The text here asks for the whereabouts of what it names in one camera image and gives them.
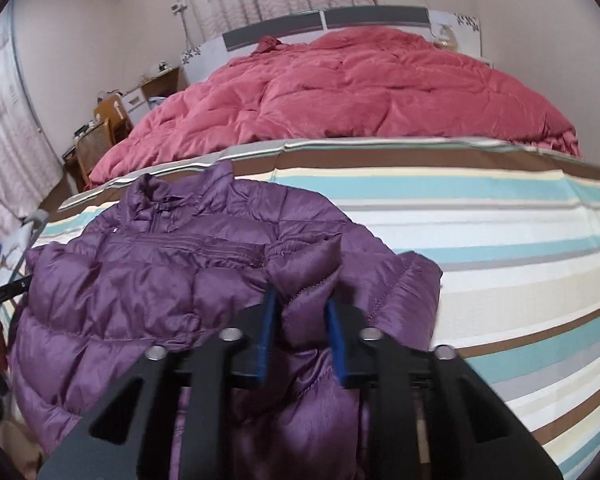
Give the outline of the wooden desk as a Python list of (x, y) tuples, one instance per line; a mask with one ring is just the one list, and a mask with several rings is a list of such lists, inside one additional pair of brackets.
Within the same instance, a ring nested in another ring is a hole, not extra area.
[[(168, 96), (172, 96), (172, 94), (178, 91), (180, 79), (180, 69), (178, 67), (168, 67), (159, 72), (155, 77), (146, 79), (136, 88), (143, 89), (144, 95), (148, 99), (150, 110), (153, 110)], [(70, 148), (68, 153), (64, 156), (66, 169), (68, 173), (74, 177), (74, 180), (76, 180), (76, 184), (80, 191), (83, 191), (88, 185), (82, 177), (78, 159), (76, 158), (76, 138), (89, 128), (93, 128), (94, 125), (99, 122), (109, 119), (110, 132), (114, 146), (126, 139), (135, 126), (129, 121), (129, 117), (122, 105), (121, 98), (122, 96), (119, 96), (116, 92), (108, 93), (106, 98), (102, 98), (98, 102), (94, 108), (93, 120), (76, 132), (74, 135), (74, 147)]]

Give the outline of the purple down jacket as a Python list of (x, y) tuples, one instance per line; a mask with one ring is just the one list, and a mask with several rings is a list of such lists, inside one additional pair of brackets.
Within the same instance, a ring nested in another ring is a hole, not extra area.
[(326, 301), (340, 295), (370, 325), (425, 350), (442, 277), (320, 194), (238, 180), (229, 162), (174, 183), (145, 174), (80, 236), (26, 260), (32, 283), (9, 365), (46, 452), (148, 347), (203, 344), (267, 288), (279, 292), (284, 334), (270, 382), (235, 398), (241, 479), (362, 477), (366, 416), (335, 377)]

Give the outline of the glass bottle on nightstand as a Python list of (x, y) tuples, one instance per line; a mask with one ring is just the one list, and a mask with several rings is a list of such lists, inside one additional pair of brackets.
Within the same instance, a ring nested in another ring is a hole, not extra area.
[(457, 38), (454, 30), (447, 24), (437, 24), (431, 29), (432, 42), (440, 49), (456, 52), (458, 48)]

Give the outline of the white grey headboard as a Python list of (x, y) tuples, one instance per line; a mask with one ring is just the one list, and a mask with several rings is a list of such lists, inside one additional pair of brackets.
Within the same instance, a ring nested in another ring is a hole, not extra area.
[(291, 14), (224, 32), (186, 55), (186, 80), (191, 84), (207, 79), (232, 58), (250, 54), (259, 41), (274, 37), (284, 44), (307, 44), (332, 30), (362, 26), (387, 26), (423, 36), (432, 42), (437, 24), (452, 27), (458, 53), (482, 58), (481, 26), (470, 15), (429, 10), (424, 6), (350, 6)]

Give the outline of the deer print pillow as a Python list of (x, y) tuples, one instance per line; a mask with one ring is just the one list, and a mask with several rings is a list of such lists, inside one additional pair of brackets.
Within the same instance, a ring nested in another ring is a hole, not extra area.
[(6, 238), (0, 253), (0, 286), (17, 279), (24, 254), (36, 241), (44, 226), (45, 220), (41, 218), (27, 218), (20, 228)]

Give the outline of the pink red comforter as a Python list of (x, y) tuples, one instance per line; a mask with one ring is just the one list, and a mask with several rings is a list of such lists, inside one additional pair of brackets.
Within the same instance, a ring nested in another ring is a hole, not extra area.
[(90, 182), (260, 141), (468, 136), (581, 153), (576, 128), (545, 96), (422, 36), (387, 26), (308, 44), (268, 36), (149, 112)]

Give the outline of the white bedside cabinet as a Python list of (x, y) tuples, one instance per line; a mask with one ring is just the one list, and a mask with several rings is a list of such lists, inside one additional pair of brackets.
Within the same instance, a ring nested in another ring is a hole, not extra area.
[(128, 92), (122, 96), (121, 101), (133, 126), (136, 126), (150, 112), (148, 99), (142, 88)]

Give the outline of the wooden rattan chair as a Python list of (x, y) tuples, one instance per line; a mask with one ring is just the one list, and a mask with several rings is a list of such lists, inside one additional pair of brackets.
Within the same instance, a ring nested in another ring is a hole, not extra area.
[(109, 119), (99, 122), (76, 138), (76, 158), (87, 185), (91, 184), (92, 171), (113, 146)]

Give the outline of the striped bed sheet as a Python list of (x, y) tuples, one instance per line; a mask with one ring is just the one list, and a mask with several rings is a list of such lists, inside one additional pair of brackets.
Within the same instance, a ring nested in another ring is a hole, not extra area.
[(35, 248), (66, 244), (145, 174), (320, 194), (397, 254), (441, 269), (428, 347), (450, 344), (567, 479), (600, 452), (600, 168), (491, 141), (262, 142), (130, 172), (67, 200)]

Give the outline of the left patterned curtain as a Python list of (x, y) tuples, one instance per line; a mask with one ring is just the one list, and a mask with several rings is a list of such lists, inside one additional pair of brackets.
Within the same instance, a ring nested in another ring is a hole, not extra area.
[(0, 240), (15, 231), (62, 178), (33, 113), (15, 47), (14, 6), (0, 14)]

